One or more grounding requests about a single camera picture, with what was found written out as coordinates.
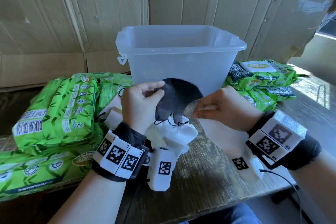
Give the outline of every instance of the metal screw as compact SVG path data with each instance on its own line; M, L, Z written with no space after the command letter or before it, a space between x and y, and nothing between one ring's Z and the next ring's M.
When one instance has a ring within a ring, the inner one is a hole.
M151 158L147 155L147 156L146 156L146 159L145 159L145 161L144 161L144 164L148 164L150 160L151 160Z

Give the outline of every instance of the dark fabric face mask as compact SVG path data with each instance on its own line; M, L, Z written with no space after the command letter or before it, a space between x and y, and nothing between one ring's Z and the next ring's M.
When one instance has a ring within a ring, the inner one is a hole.
M188 104L203 98L202 93L192 83L175 78L164 79L165 86L155 90L164 90L165 95L156 106L155 120L168 120L173 114L174 123L182 125L182 115Z

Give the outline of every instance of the plastic bin handle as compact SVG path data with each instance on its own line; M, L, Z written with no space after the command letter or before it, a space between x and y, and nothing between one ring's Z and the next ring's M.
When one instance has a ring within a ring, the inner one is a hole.
M125 65L127 61L127 54L120 54L121 57L118 57L118 61L120 64Z

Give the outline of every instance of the human hand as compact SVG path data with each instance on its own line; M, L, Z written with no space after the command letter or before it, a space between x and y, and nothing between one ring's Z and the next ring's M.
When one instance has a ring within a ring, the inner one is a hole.
M126 88L121 96L123 122L131 129L144 134L155 121L155 108L165 94L164 90L153 90L164 85L164 81L158 81Z
M200 110L209 105L216 105L216 110ZM217 120L229 128L249 131L264 115L246 101L231 86L225 86L216 92L202 98L195 107L193 117Z

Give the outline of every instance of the barcode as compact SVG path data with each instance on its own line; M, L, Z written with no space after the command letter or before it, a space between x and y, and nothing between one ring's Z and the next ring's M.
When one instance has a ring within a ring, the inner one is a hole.
M42 120L20 121L15 124L13 130L15 136L42 131Z

